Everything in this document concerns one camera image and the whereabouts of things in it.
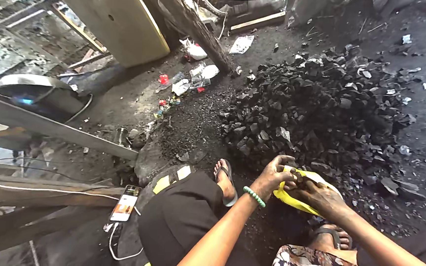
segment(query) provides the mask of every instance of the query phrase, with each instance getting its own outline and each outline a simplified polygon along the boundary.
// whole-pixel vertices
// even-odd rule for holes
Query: black pants
[[[152,266],[177,265],[221,219],[225,209],[222,199],[221,188],[202,171],[154,196],[139,217],[139,236]],[[257,266],[258,263],[240,239],[226,265]]]
[[[177,265],[219,221],[225,208],[222,198],[220,187],[201,171],[153,197],[139,218],[139,236],[152,266]],[[396,243],[426,263],[426,233],[399,239]],[[363,249],[358,249],[357,259],[359,266],[376,265]],[[226,264],[258,265],[241,239]]]

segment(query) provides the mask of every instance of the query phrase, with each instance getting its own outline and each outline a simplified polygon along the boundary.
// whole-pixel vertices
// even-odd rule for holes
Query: hand
[[[297,177],[293,175],[295,168],[290,172],[282,172],[283,164],[287,161],[295,161],[295,158],[287,155],[279,155],[275,157],[262,171],[261,175],[252,183],[251,189],[266,202],[272,191],[279,188],[283,181],[287,181],[288,186],[295,186]]]
[[[307,180],[304,187],[305,190],[296,190],[300,198],[316,209],[325,219],[340,225],[343,219],[349,217],[348,214],[354,213],[338,193],[324,184],[315,185],[312,181]]]

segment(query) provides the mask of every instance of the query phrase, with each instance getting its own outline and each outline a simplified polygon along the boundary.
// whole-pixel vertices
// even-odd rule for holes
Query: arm
[[[353,211],[341,197],[325,185],[306,181],[306,190],[299,190],[301,197],[317,209],[327,220],[343,228],[357,240],[369,255],[381,266],[426,266],[425,263],[401,248],[377,231]]]
[[[281,163],[290,160],[295,160],[295,158],[286,155],[277,156],[251,185],[251,189],[263,201],[269,199],[272,191],[277,189],[282,181],[292,182],[296,180],[292,173],[281,172],[284,169]],[[178,265],[225,265],[244,224],[257,206],[257,201],[249,194],[241,196],[228,213],[198,241]],[[207,260],[208,257],[213,257],[214,260]]]

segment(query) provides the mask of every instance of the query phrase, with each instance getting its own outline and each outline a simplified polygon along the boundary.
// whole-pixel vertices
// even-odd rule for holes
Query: yellow plastic bag
[[[284,172],[290,171],[291,169],[292,169],[292,167],[285,166]],[[327,187],[329,187],[330,189],[332,189],[336,193],[338,193],[341,198],[343,198],[343,196],[341,196],[341,193],[336,189],[336,187],[334,187],[332,184],[329,184],[327,181],[325,181],[319,174],[317,174],[315,172],[302,171],[302,170],[299,170],[299,169],[297,169],[297,172],[299,172],[303,177],[310,178],[315,183],[322,183],[322,184],[326,185]],[[292,206],[296,209],[299,209],[299,210],[304,211],[304,212],[308,212],[312,215],[318,215],[318,216],[322,217],[317,212],[317,210],[313,209],[310,205],[308,205],[304,202],[301,202],[298,199],[295,199],[295,198],[291,197],[289,194],[287,194],[287,192],[284,191],[284,185],[285,185],[285,182],[282,182],[282,183],[280,183],[279,189],[274,190],[274,195],[278,199],[280,199],[285,204],[290,205],[290,206]]]

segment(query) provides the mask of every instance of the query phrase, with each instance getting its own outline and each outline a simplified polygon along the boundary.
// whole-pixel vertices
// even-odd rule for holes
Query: bracelet
[[[250,189],[248,186],[243,187],[243,191],[248,192],[249,195],[251,195],[255,200],[257,200],[257,202],[259,203],[261,207],[263,208],[266,207],[266,204],[262,201],[262,199],[254,191],[252,191],[252,189]]]

